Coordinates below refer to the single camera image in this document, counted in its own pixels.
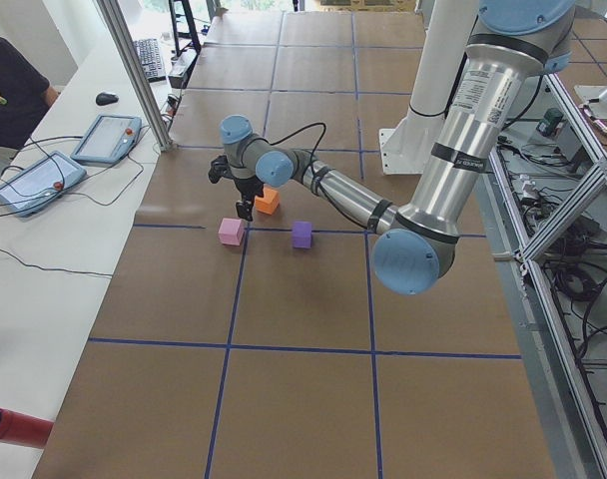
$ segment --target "pink cube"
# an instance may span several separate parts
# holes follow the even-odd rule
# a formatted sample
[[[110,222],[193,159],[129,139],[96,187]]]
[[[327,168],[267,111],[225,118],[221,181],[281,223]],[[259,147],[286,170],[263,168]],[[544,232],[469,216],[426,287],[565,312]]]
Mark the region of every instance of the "pink cube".
[[[233,218],[224,218],[218,232],[221,244],[231,244],[239,246],[244,237],[244,225],[242,220]]]

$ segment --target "blue joint cap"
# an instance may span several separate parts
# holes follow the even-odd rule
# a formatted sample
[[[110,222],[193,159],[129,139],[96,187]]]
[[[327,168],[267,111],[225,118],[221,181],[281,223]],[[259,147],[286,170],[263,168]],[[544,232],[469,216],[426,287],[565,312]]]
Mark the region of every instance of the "blue joint cap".
[[[479,19],[500,35],[535,33],[559,20],[575,0],[480,0]]]
[[[243,115],[230,115],[220,123],[220,136],[223,145],[240,142],[252,133],[251,122]]]
[[[563,70],[570,63],[570,57],[572,53],[565,53],[563,55],[559,55],[558,57],[548,59],[545,67],[543,68],[543,75],[548,75],[550,73],[556,73]]]
[[[399,294],[418,294],[439,278],[439,259],[417,233],[390,230],[374,245],[374,273],[385,287]]]
[[[278,188],[293,177],[295,167],[288,155],[272,150],[260,156],[255,166],[255,175],[264,183]]]

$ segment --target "purple cube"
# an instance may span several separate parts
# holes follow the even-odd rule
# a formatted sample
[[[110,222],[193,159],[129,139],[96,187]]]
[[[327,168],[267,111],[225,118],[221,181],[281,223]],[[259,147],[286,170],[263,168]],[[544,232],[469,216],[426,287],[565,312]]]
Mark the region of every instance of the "purple cube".
[[[312,246],[312,223],[293,223],[293,247],[310,248]]]

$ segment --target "white stand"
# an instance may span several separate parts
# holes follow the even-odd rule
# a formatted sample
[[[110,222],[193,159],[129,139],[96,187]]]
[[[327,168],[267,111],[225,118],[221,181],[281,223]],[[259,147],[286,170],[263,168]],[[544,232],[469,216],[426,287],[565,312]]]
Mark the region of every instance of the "white stand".
[[[574,90],[581,98],[582,103],[588,103],[589,100],[598,98],[598,102],[588,103],[590,110],[599,120],[607,120],[607,86],[590,87],[585,85],[577,85],[574,87]]]
[[[420,174],[443,127],[439,114],[456,78],[472,31],[478,0],[436,0],[410,99],[411,108],[396,129],[379,130],[383,172]]]

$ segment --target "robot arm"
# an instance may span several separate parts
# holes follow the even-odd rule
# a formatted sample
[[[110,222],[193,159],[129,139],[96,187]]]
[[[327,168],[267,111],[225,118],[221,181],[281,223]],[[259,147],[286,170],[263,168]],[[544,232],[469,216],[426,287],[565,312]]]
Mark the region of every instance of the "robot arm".
[[[251,220],[262,185],[293,179],[381,237],[373,251],[379,280],[402,294],[432,287],[450,269],[457,219],[526,78],[558,71],[569,58],[573,0],[481,0],[466,47],[468,67],[411,201],[395,207],[305,150],[280,149],[253,133],[241,116],[224,119],[226,155],[211,181],[232,178]]]

